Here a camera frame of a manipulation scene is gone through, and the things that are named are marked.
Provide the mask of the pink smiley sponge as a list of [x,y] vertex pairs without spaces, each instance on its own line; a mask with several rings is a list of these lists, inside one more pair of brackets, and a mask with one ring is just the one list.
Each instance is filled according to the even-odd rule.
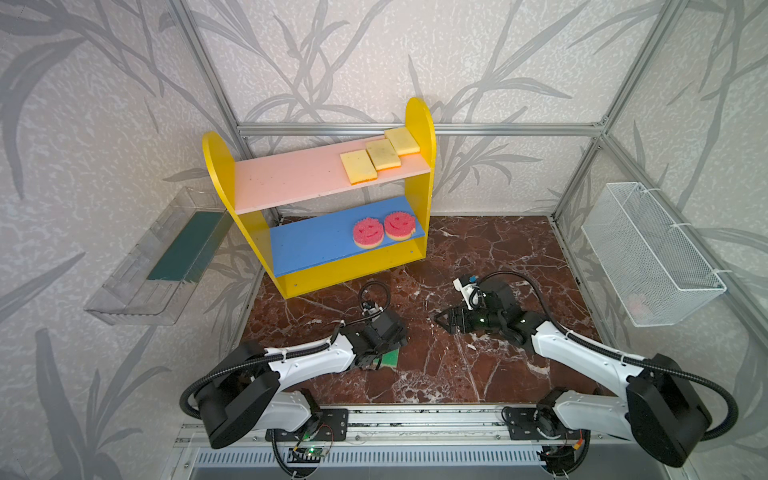
[[393,212],[384,220],[384,231],[393,241],[406,241],[416,231],[416,219],[405,211]]
[[384,236],[384,226],[376,218],[365,218],[353,227],[353,241],[361,249],[377,248],[383,242]]

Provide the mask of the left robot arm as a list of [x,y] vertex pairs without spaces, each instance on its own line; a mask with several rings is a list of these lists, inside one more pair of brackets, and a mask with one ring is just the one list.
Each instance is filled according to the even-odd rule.
[[340,323],[317,341],[264,348],[249,341],[180,395],[182,412],[203,422],[210,446],[227,447],[253,429],[297,432],[317,422],[322,409],[309,393],[292,388],[323,375],[377,365],[407,344],[395,313],[372,308],[361,321]]

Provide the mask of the green sponge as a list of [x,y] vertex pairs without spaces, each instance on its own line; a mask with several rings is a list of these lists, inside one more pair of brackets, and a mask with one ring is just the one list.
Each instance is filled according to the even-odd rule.
[[399,353],[400,353],[399,349],[385,353],[381,357],[379,366],[396,369],[398,365],[398,360],[399,360]]

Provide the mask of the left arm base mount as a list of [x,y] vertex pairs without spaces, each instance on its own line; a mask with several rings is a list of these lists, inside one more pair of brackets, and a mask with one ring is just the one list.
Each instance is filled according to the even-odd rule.
[[343,441],[347,437],[349,414],[348,409],[322,409],[312,414],[305,424],[294,432],[268,430],[265,440],[270,442],[276,437],[277,442]]

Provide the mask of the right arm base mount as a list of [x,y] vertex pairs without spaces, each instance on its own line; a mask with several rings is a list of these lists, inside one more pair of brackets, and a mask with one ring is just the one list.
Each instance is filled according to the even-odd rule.
[[567,428],[549,407],[504,406],[501,419],[512,440],[573,443],[583,438],[580,430]]

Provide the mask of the orange yellow sponge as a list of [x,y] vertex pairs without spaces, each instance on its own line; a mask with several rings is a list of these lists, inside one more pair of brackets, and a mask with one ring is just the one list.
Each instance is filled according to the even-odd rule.
[[378,178],[378,172],[366,150],[342,153],[340,159],[350,184],[360,184]]

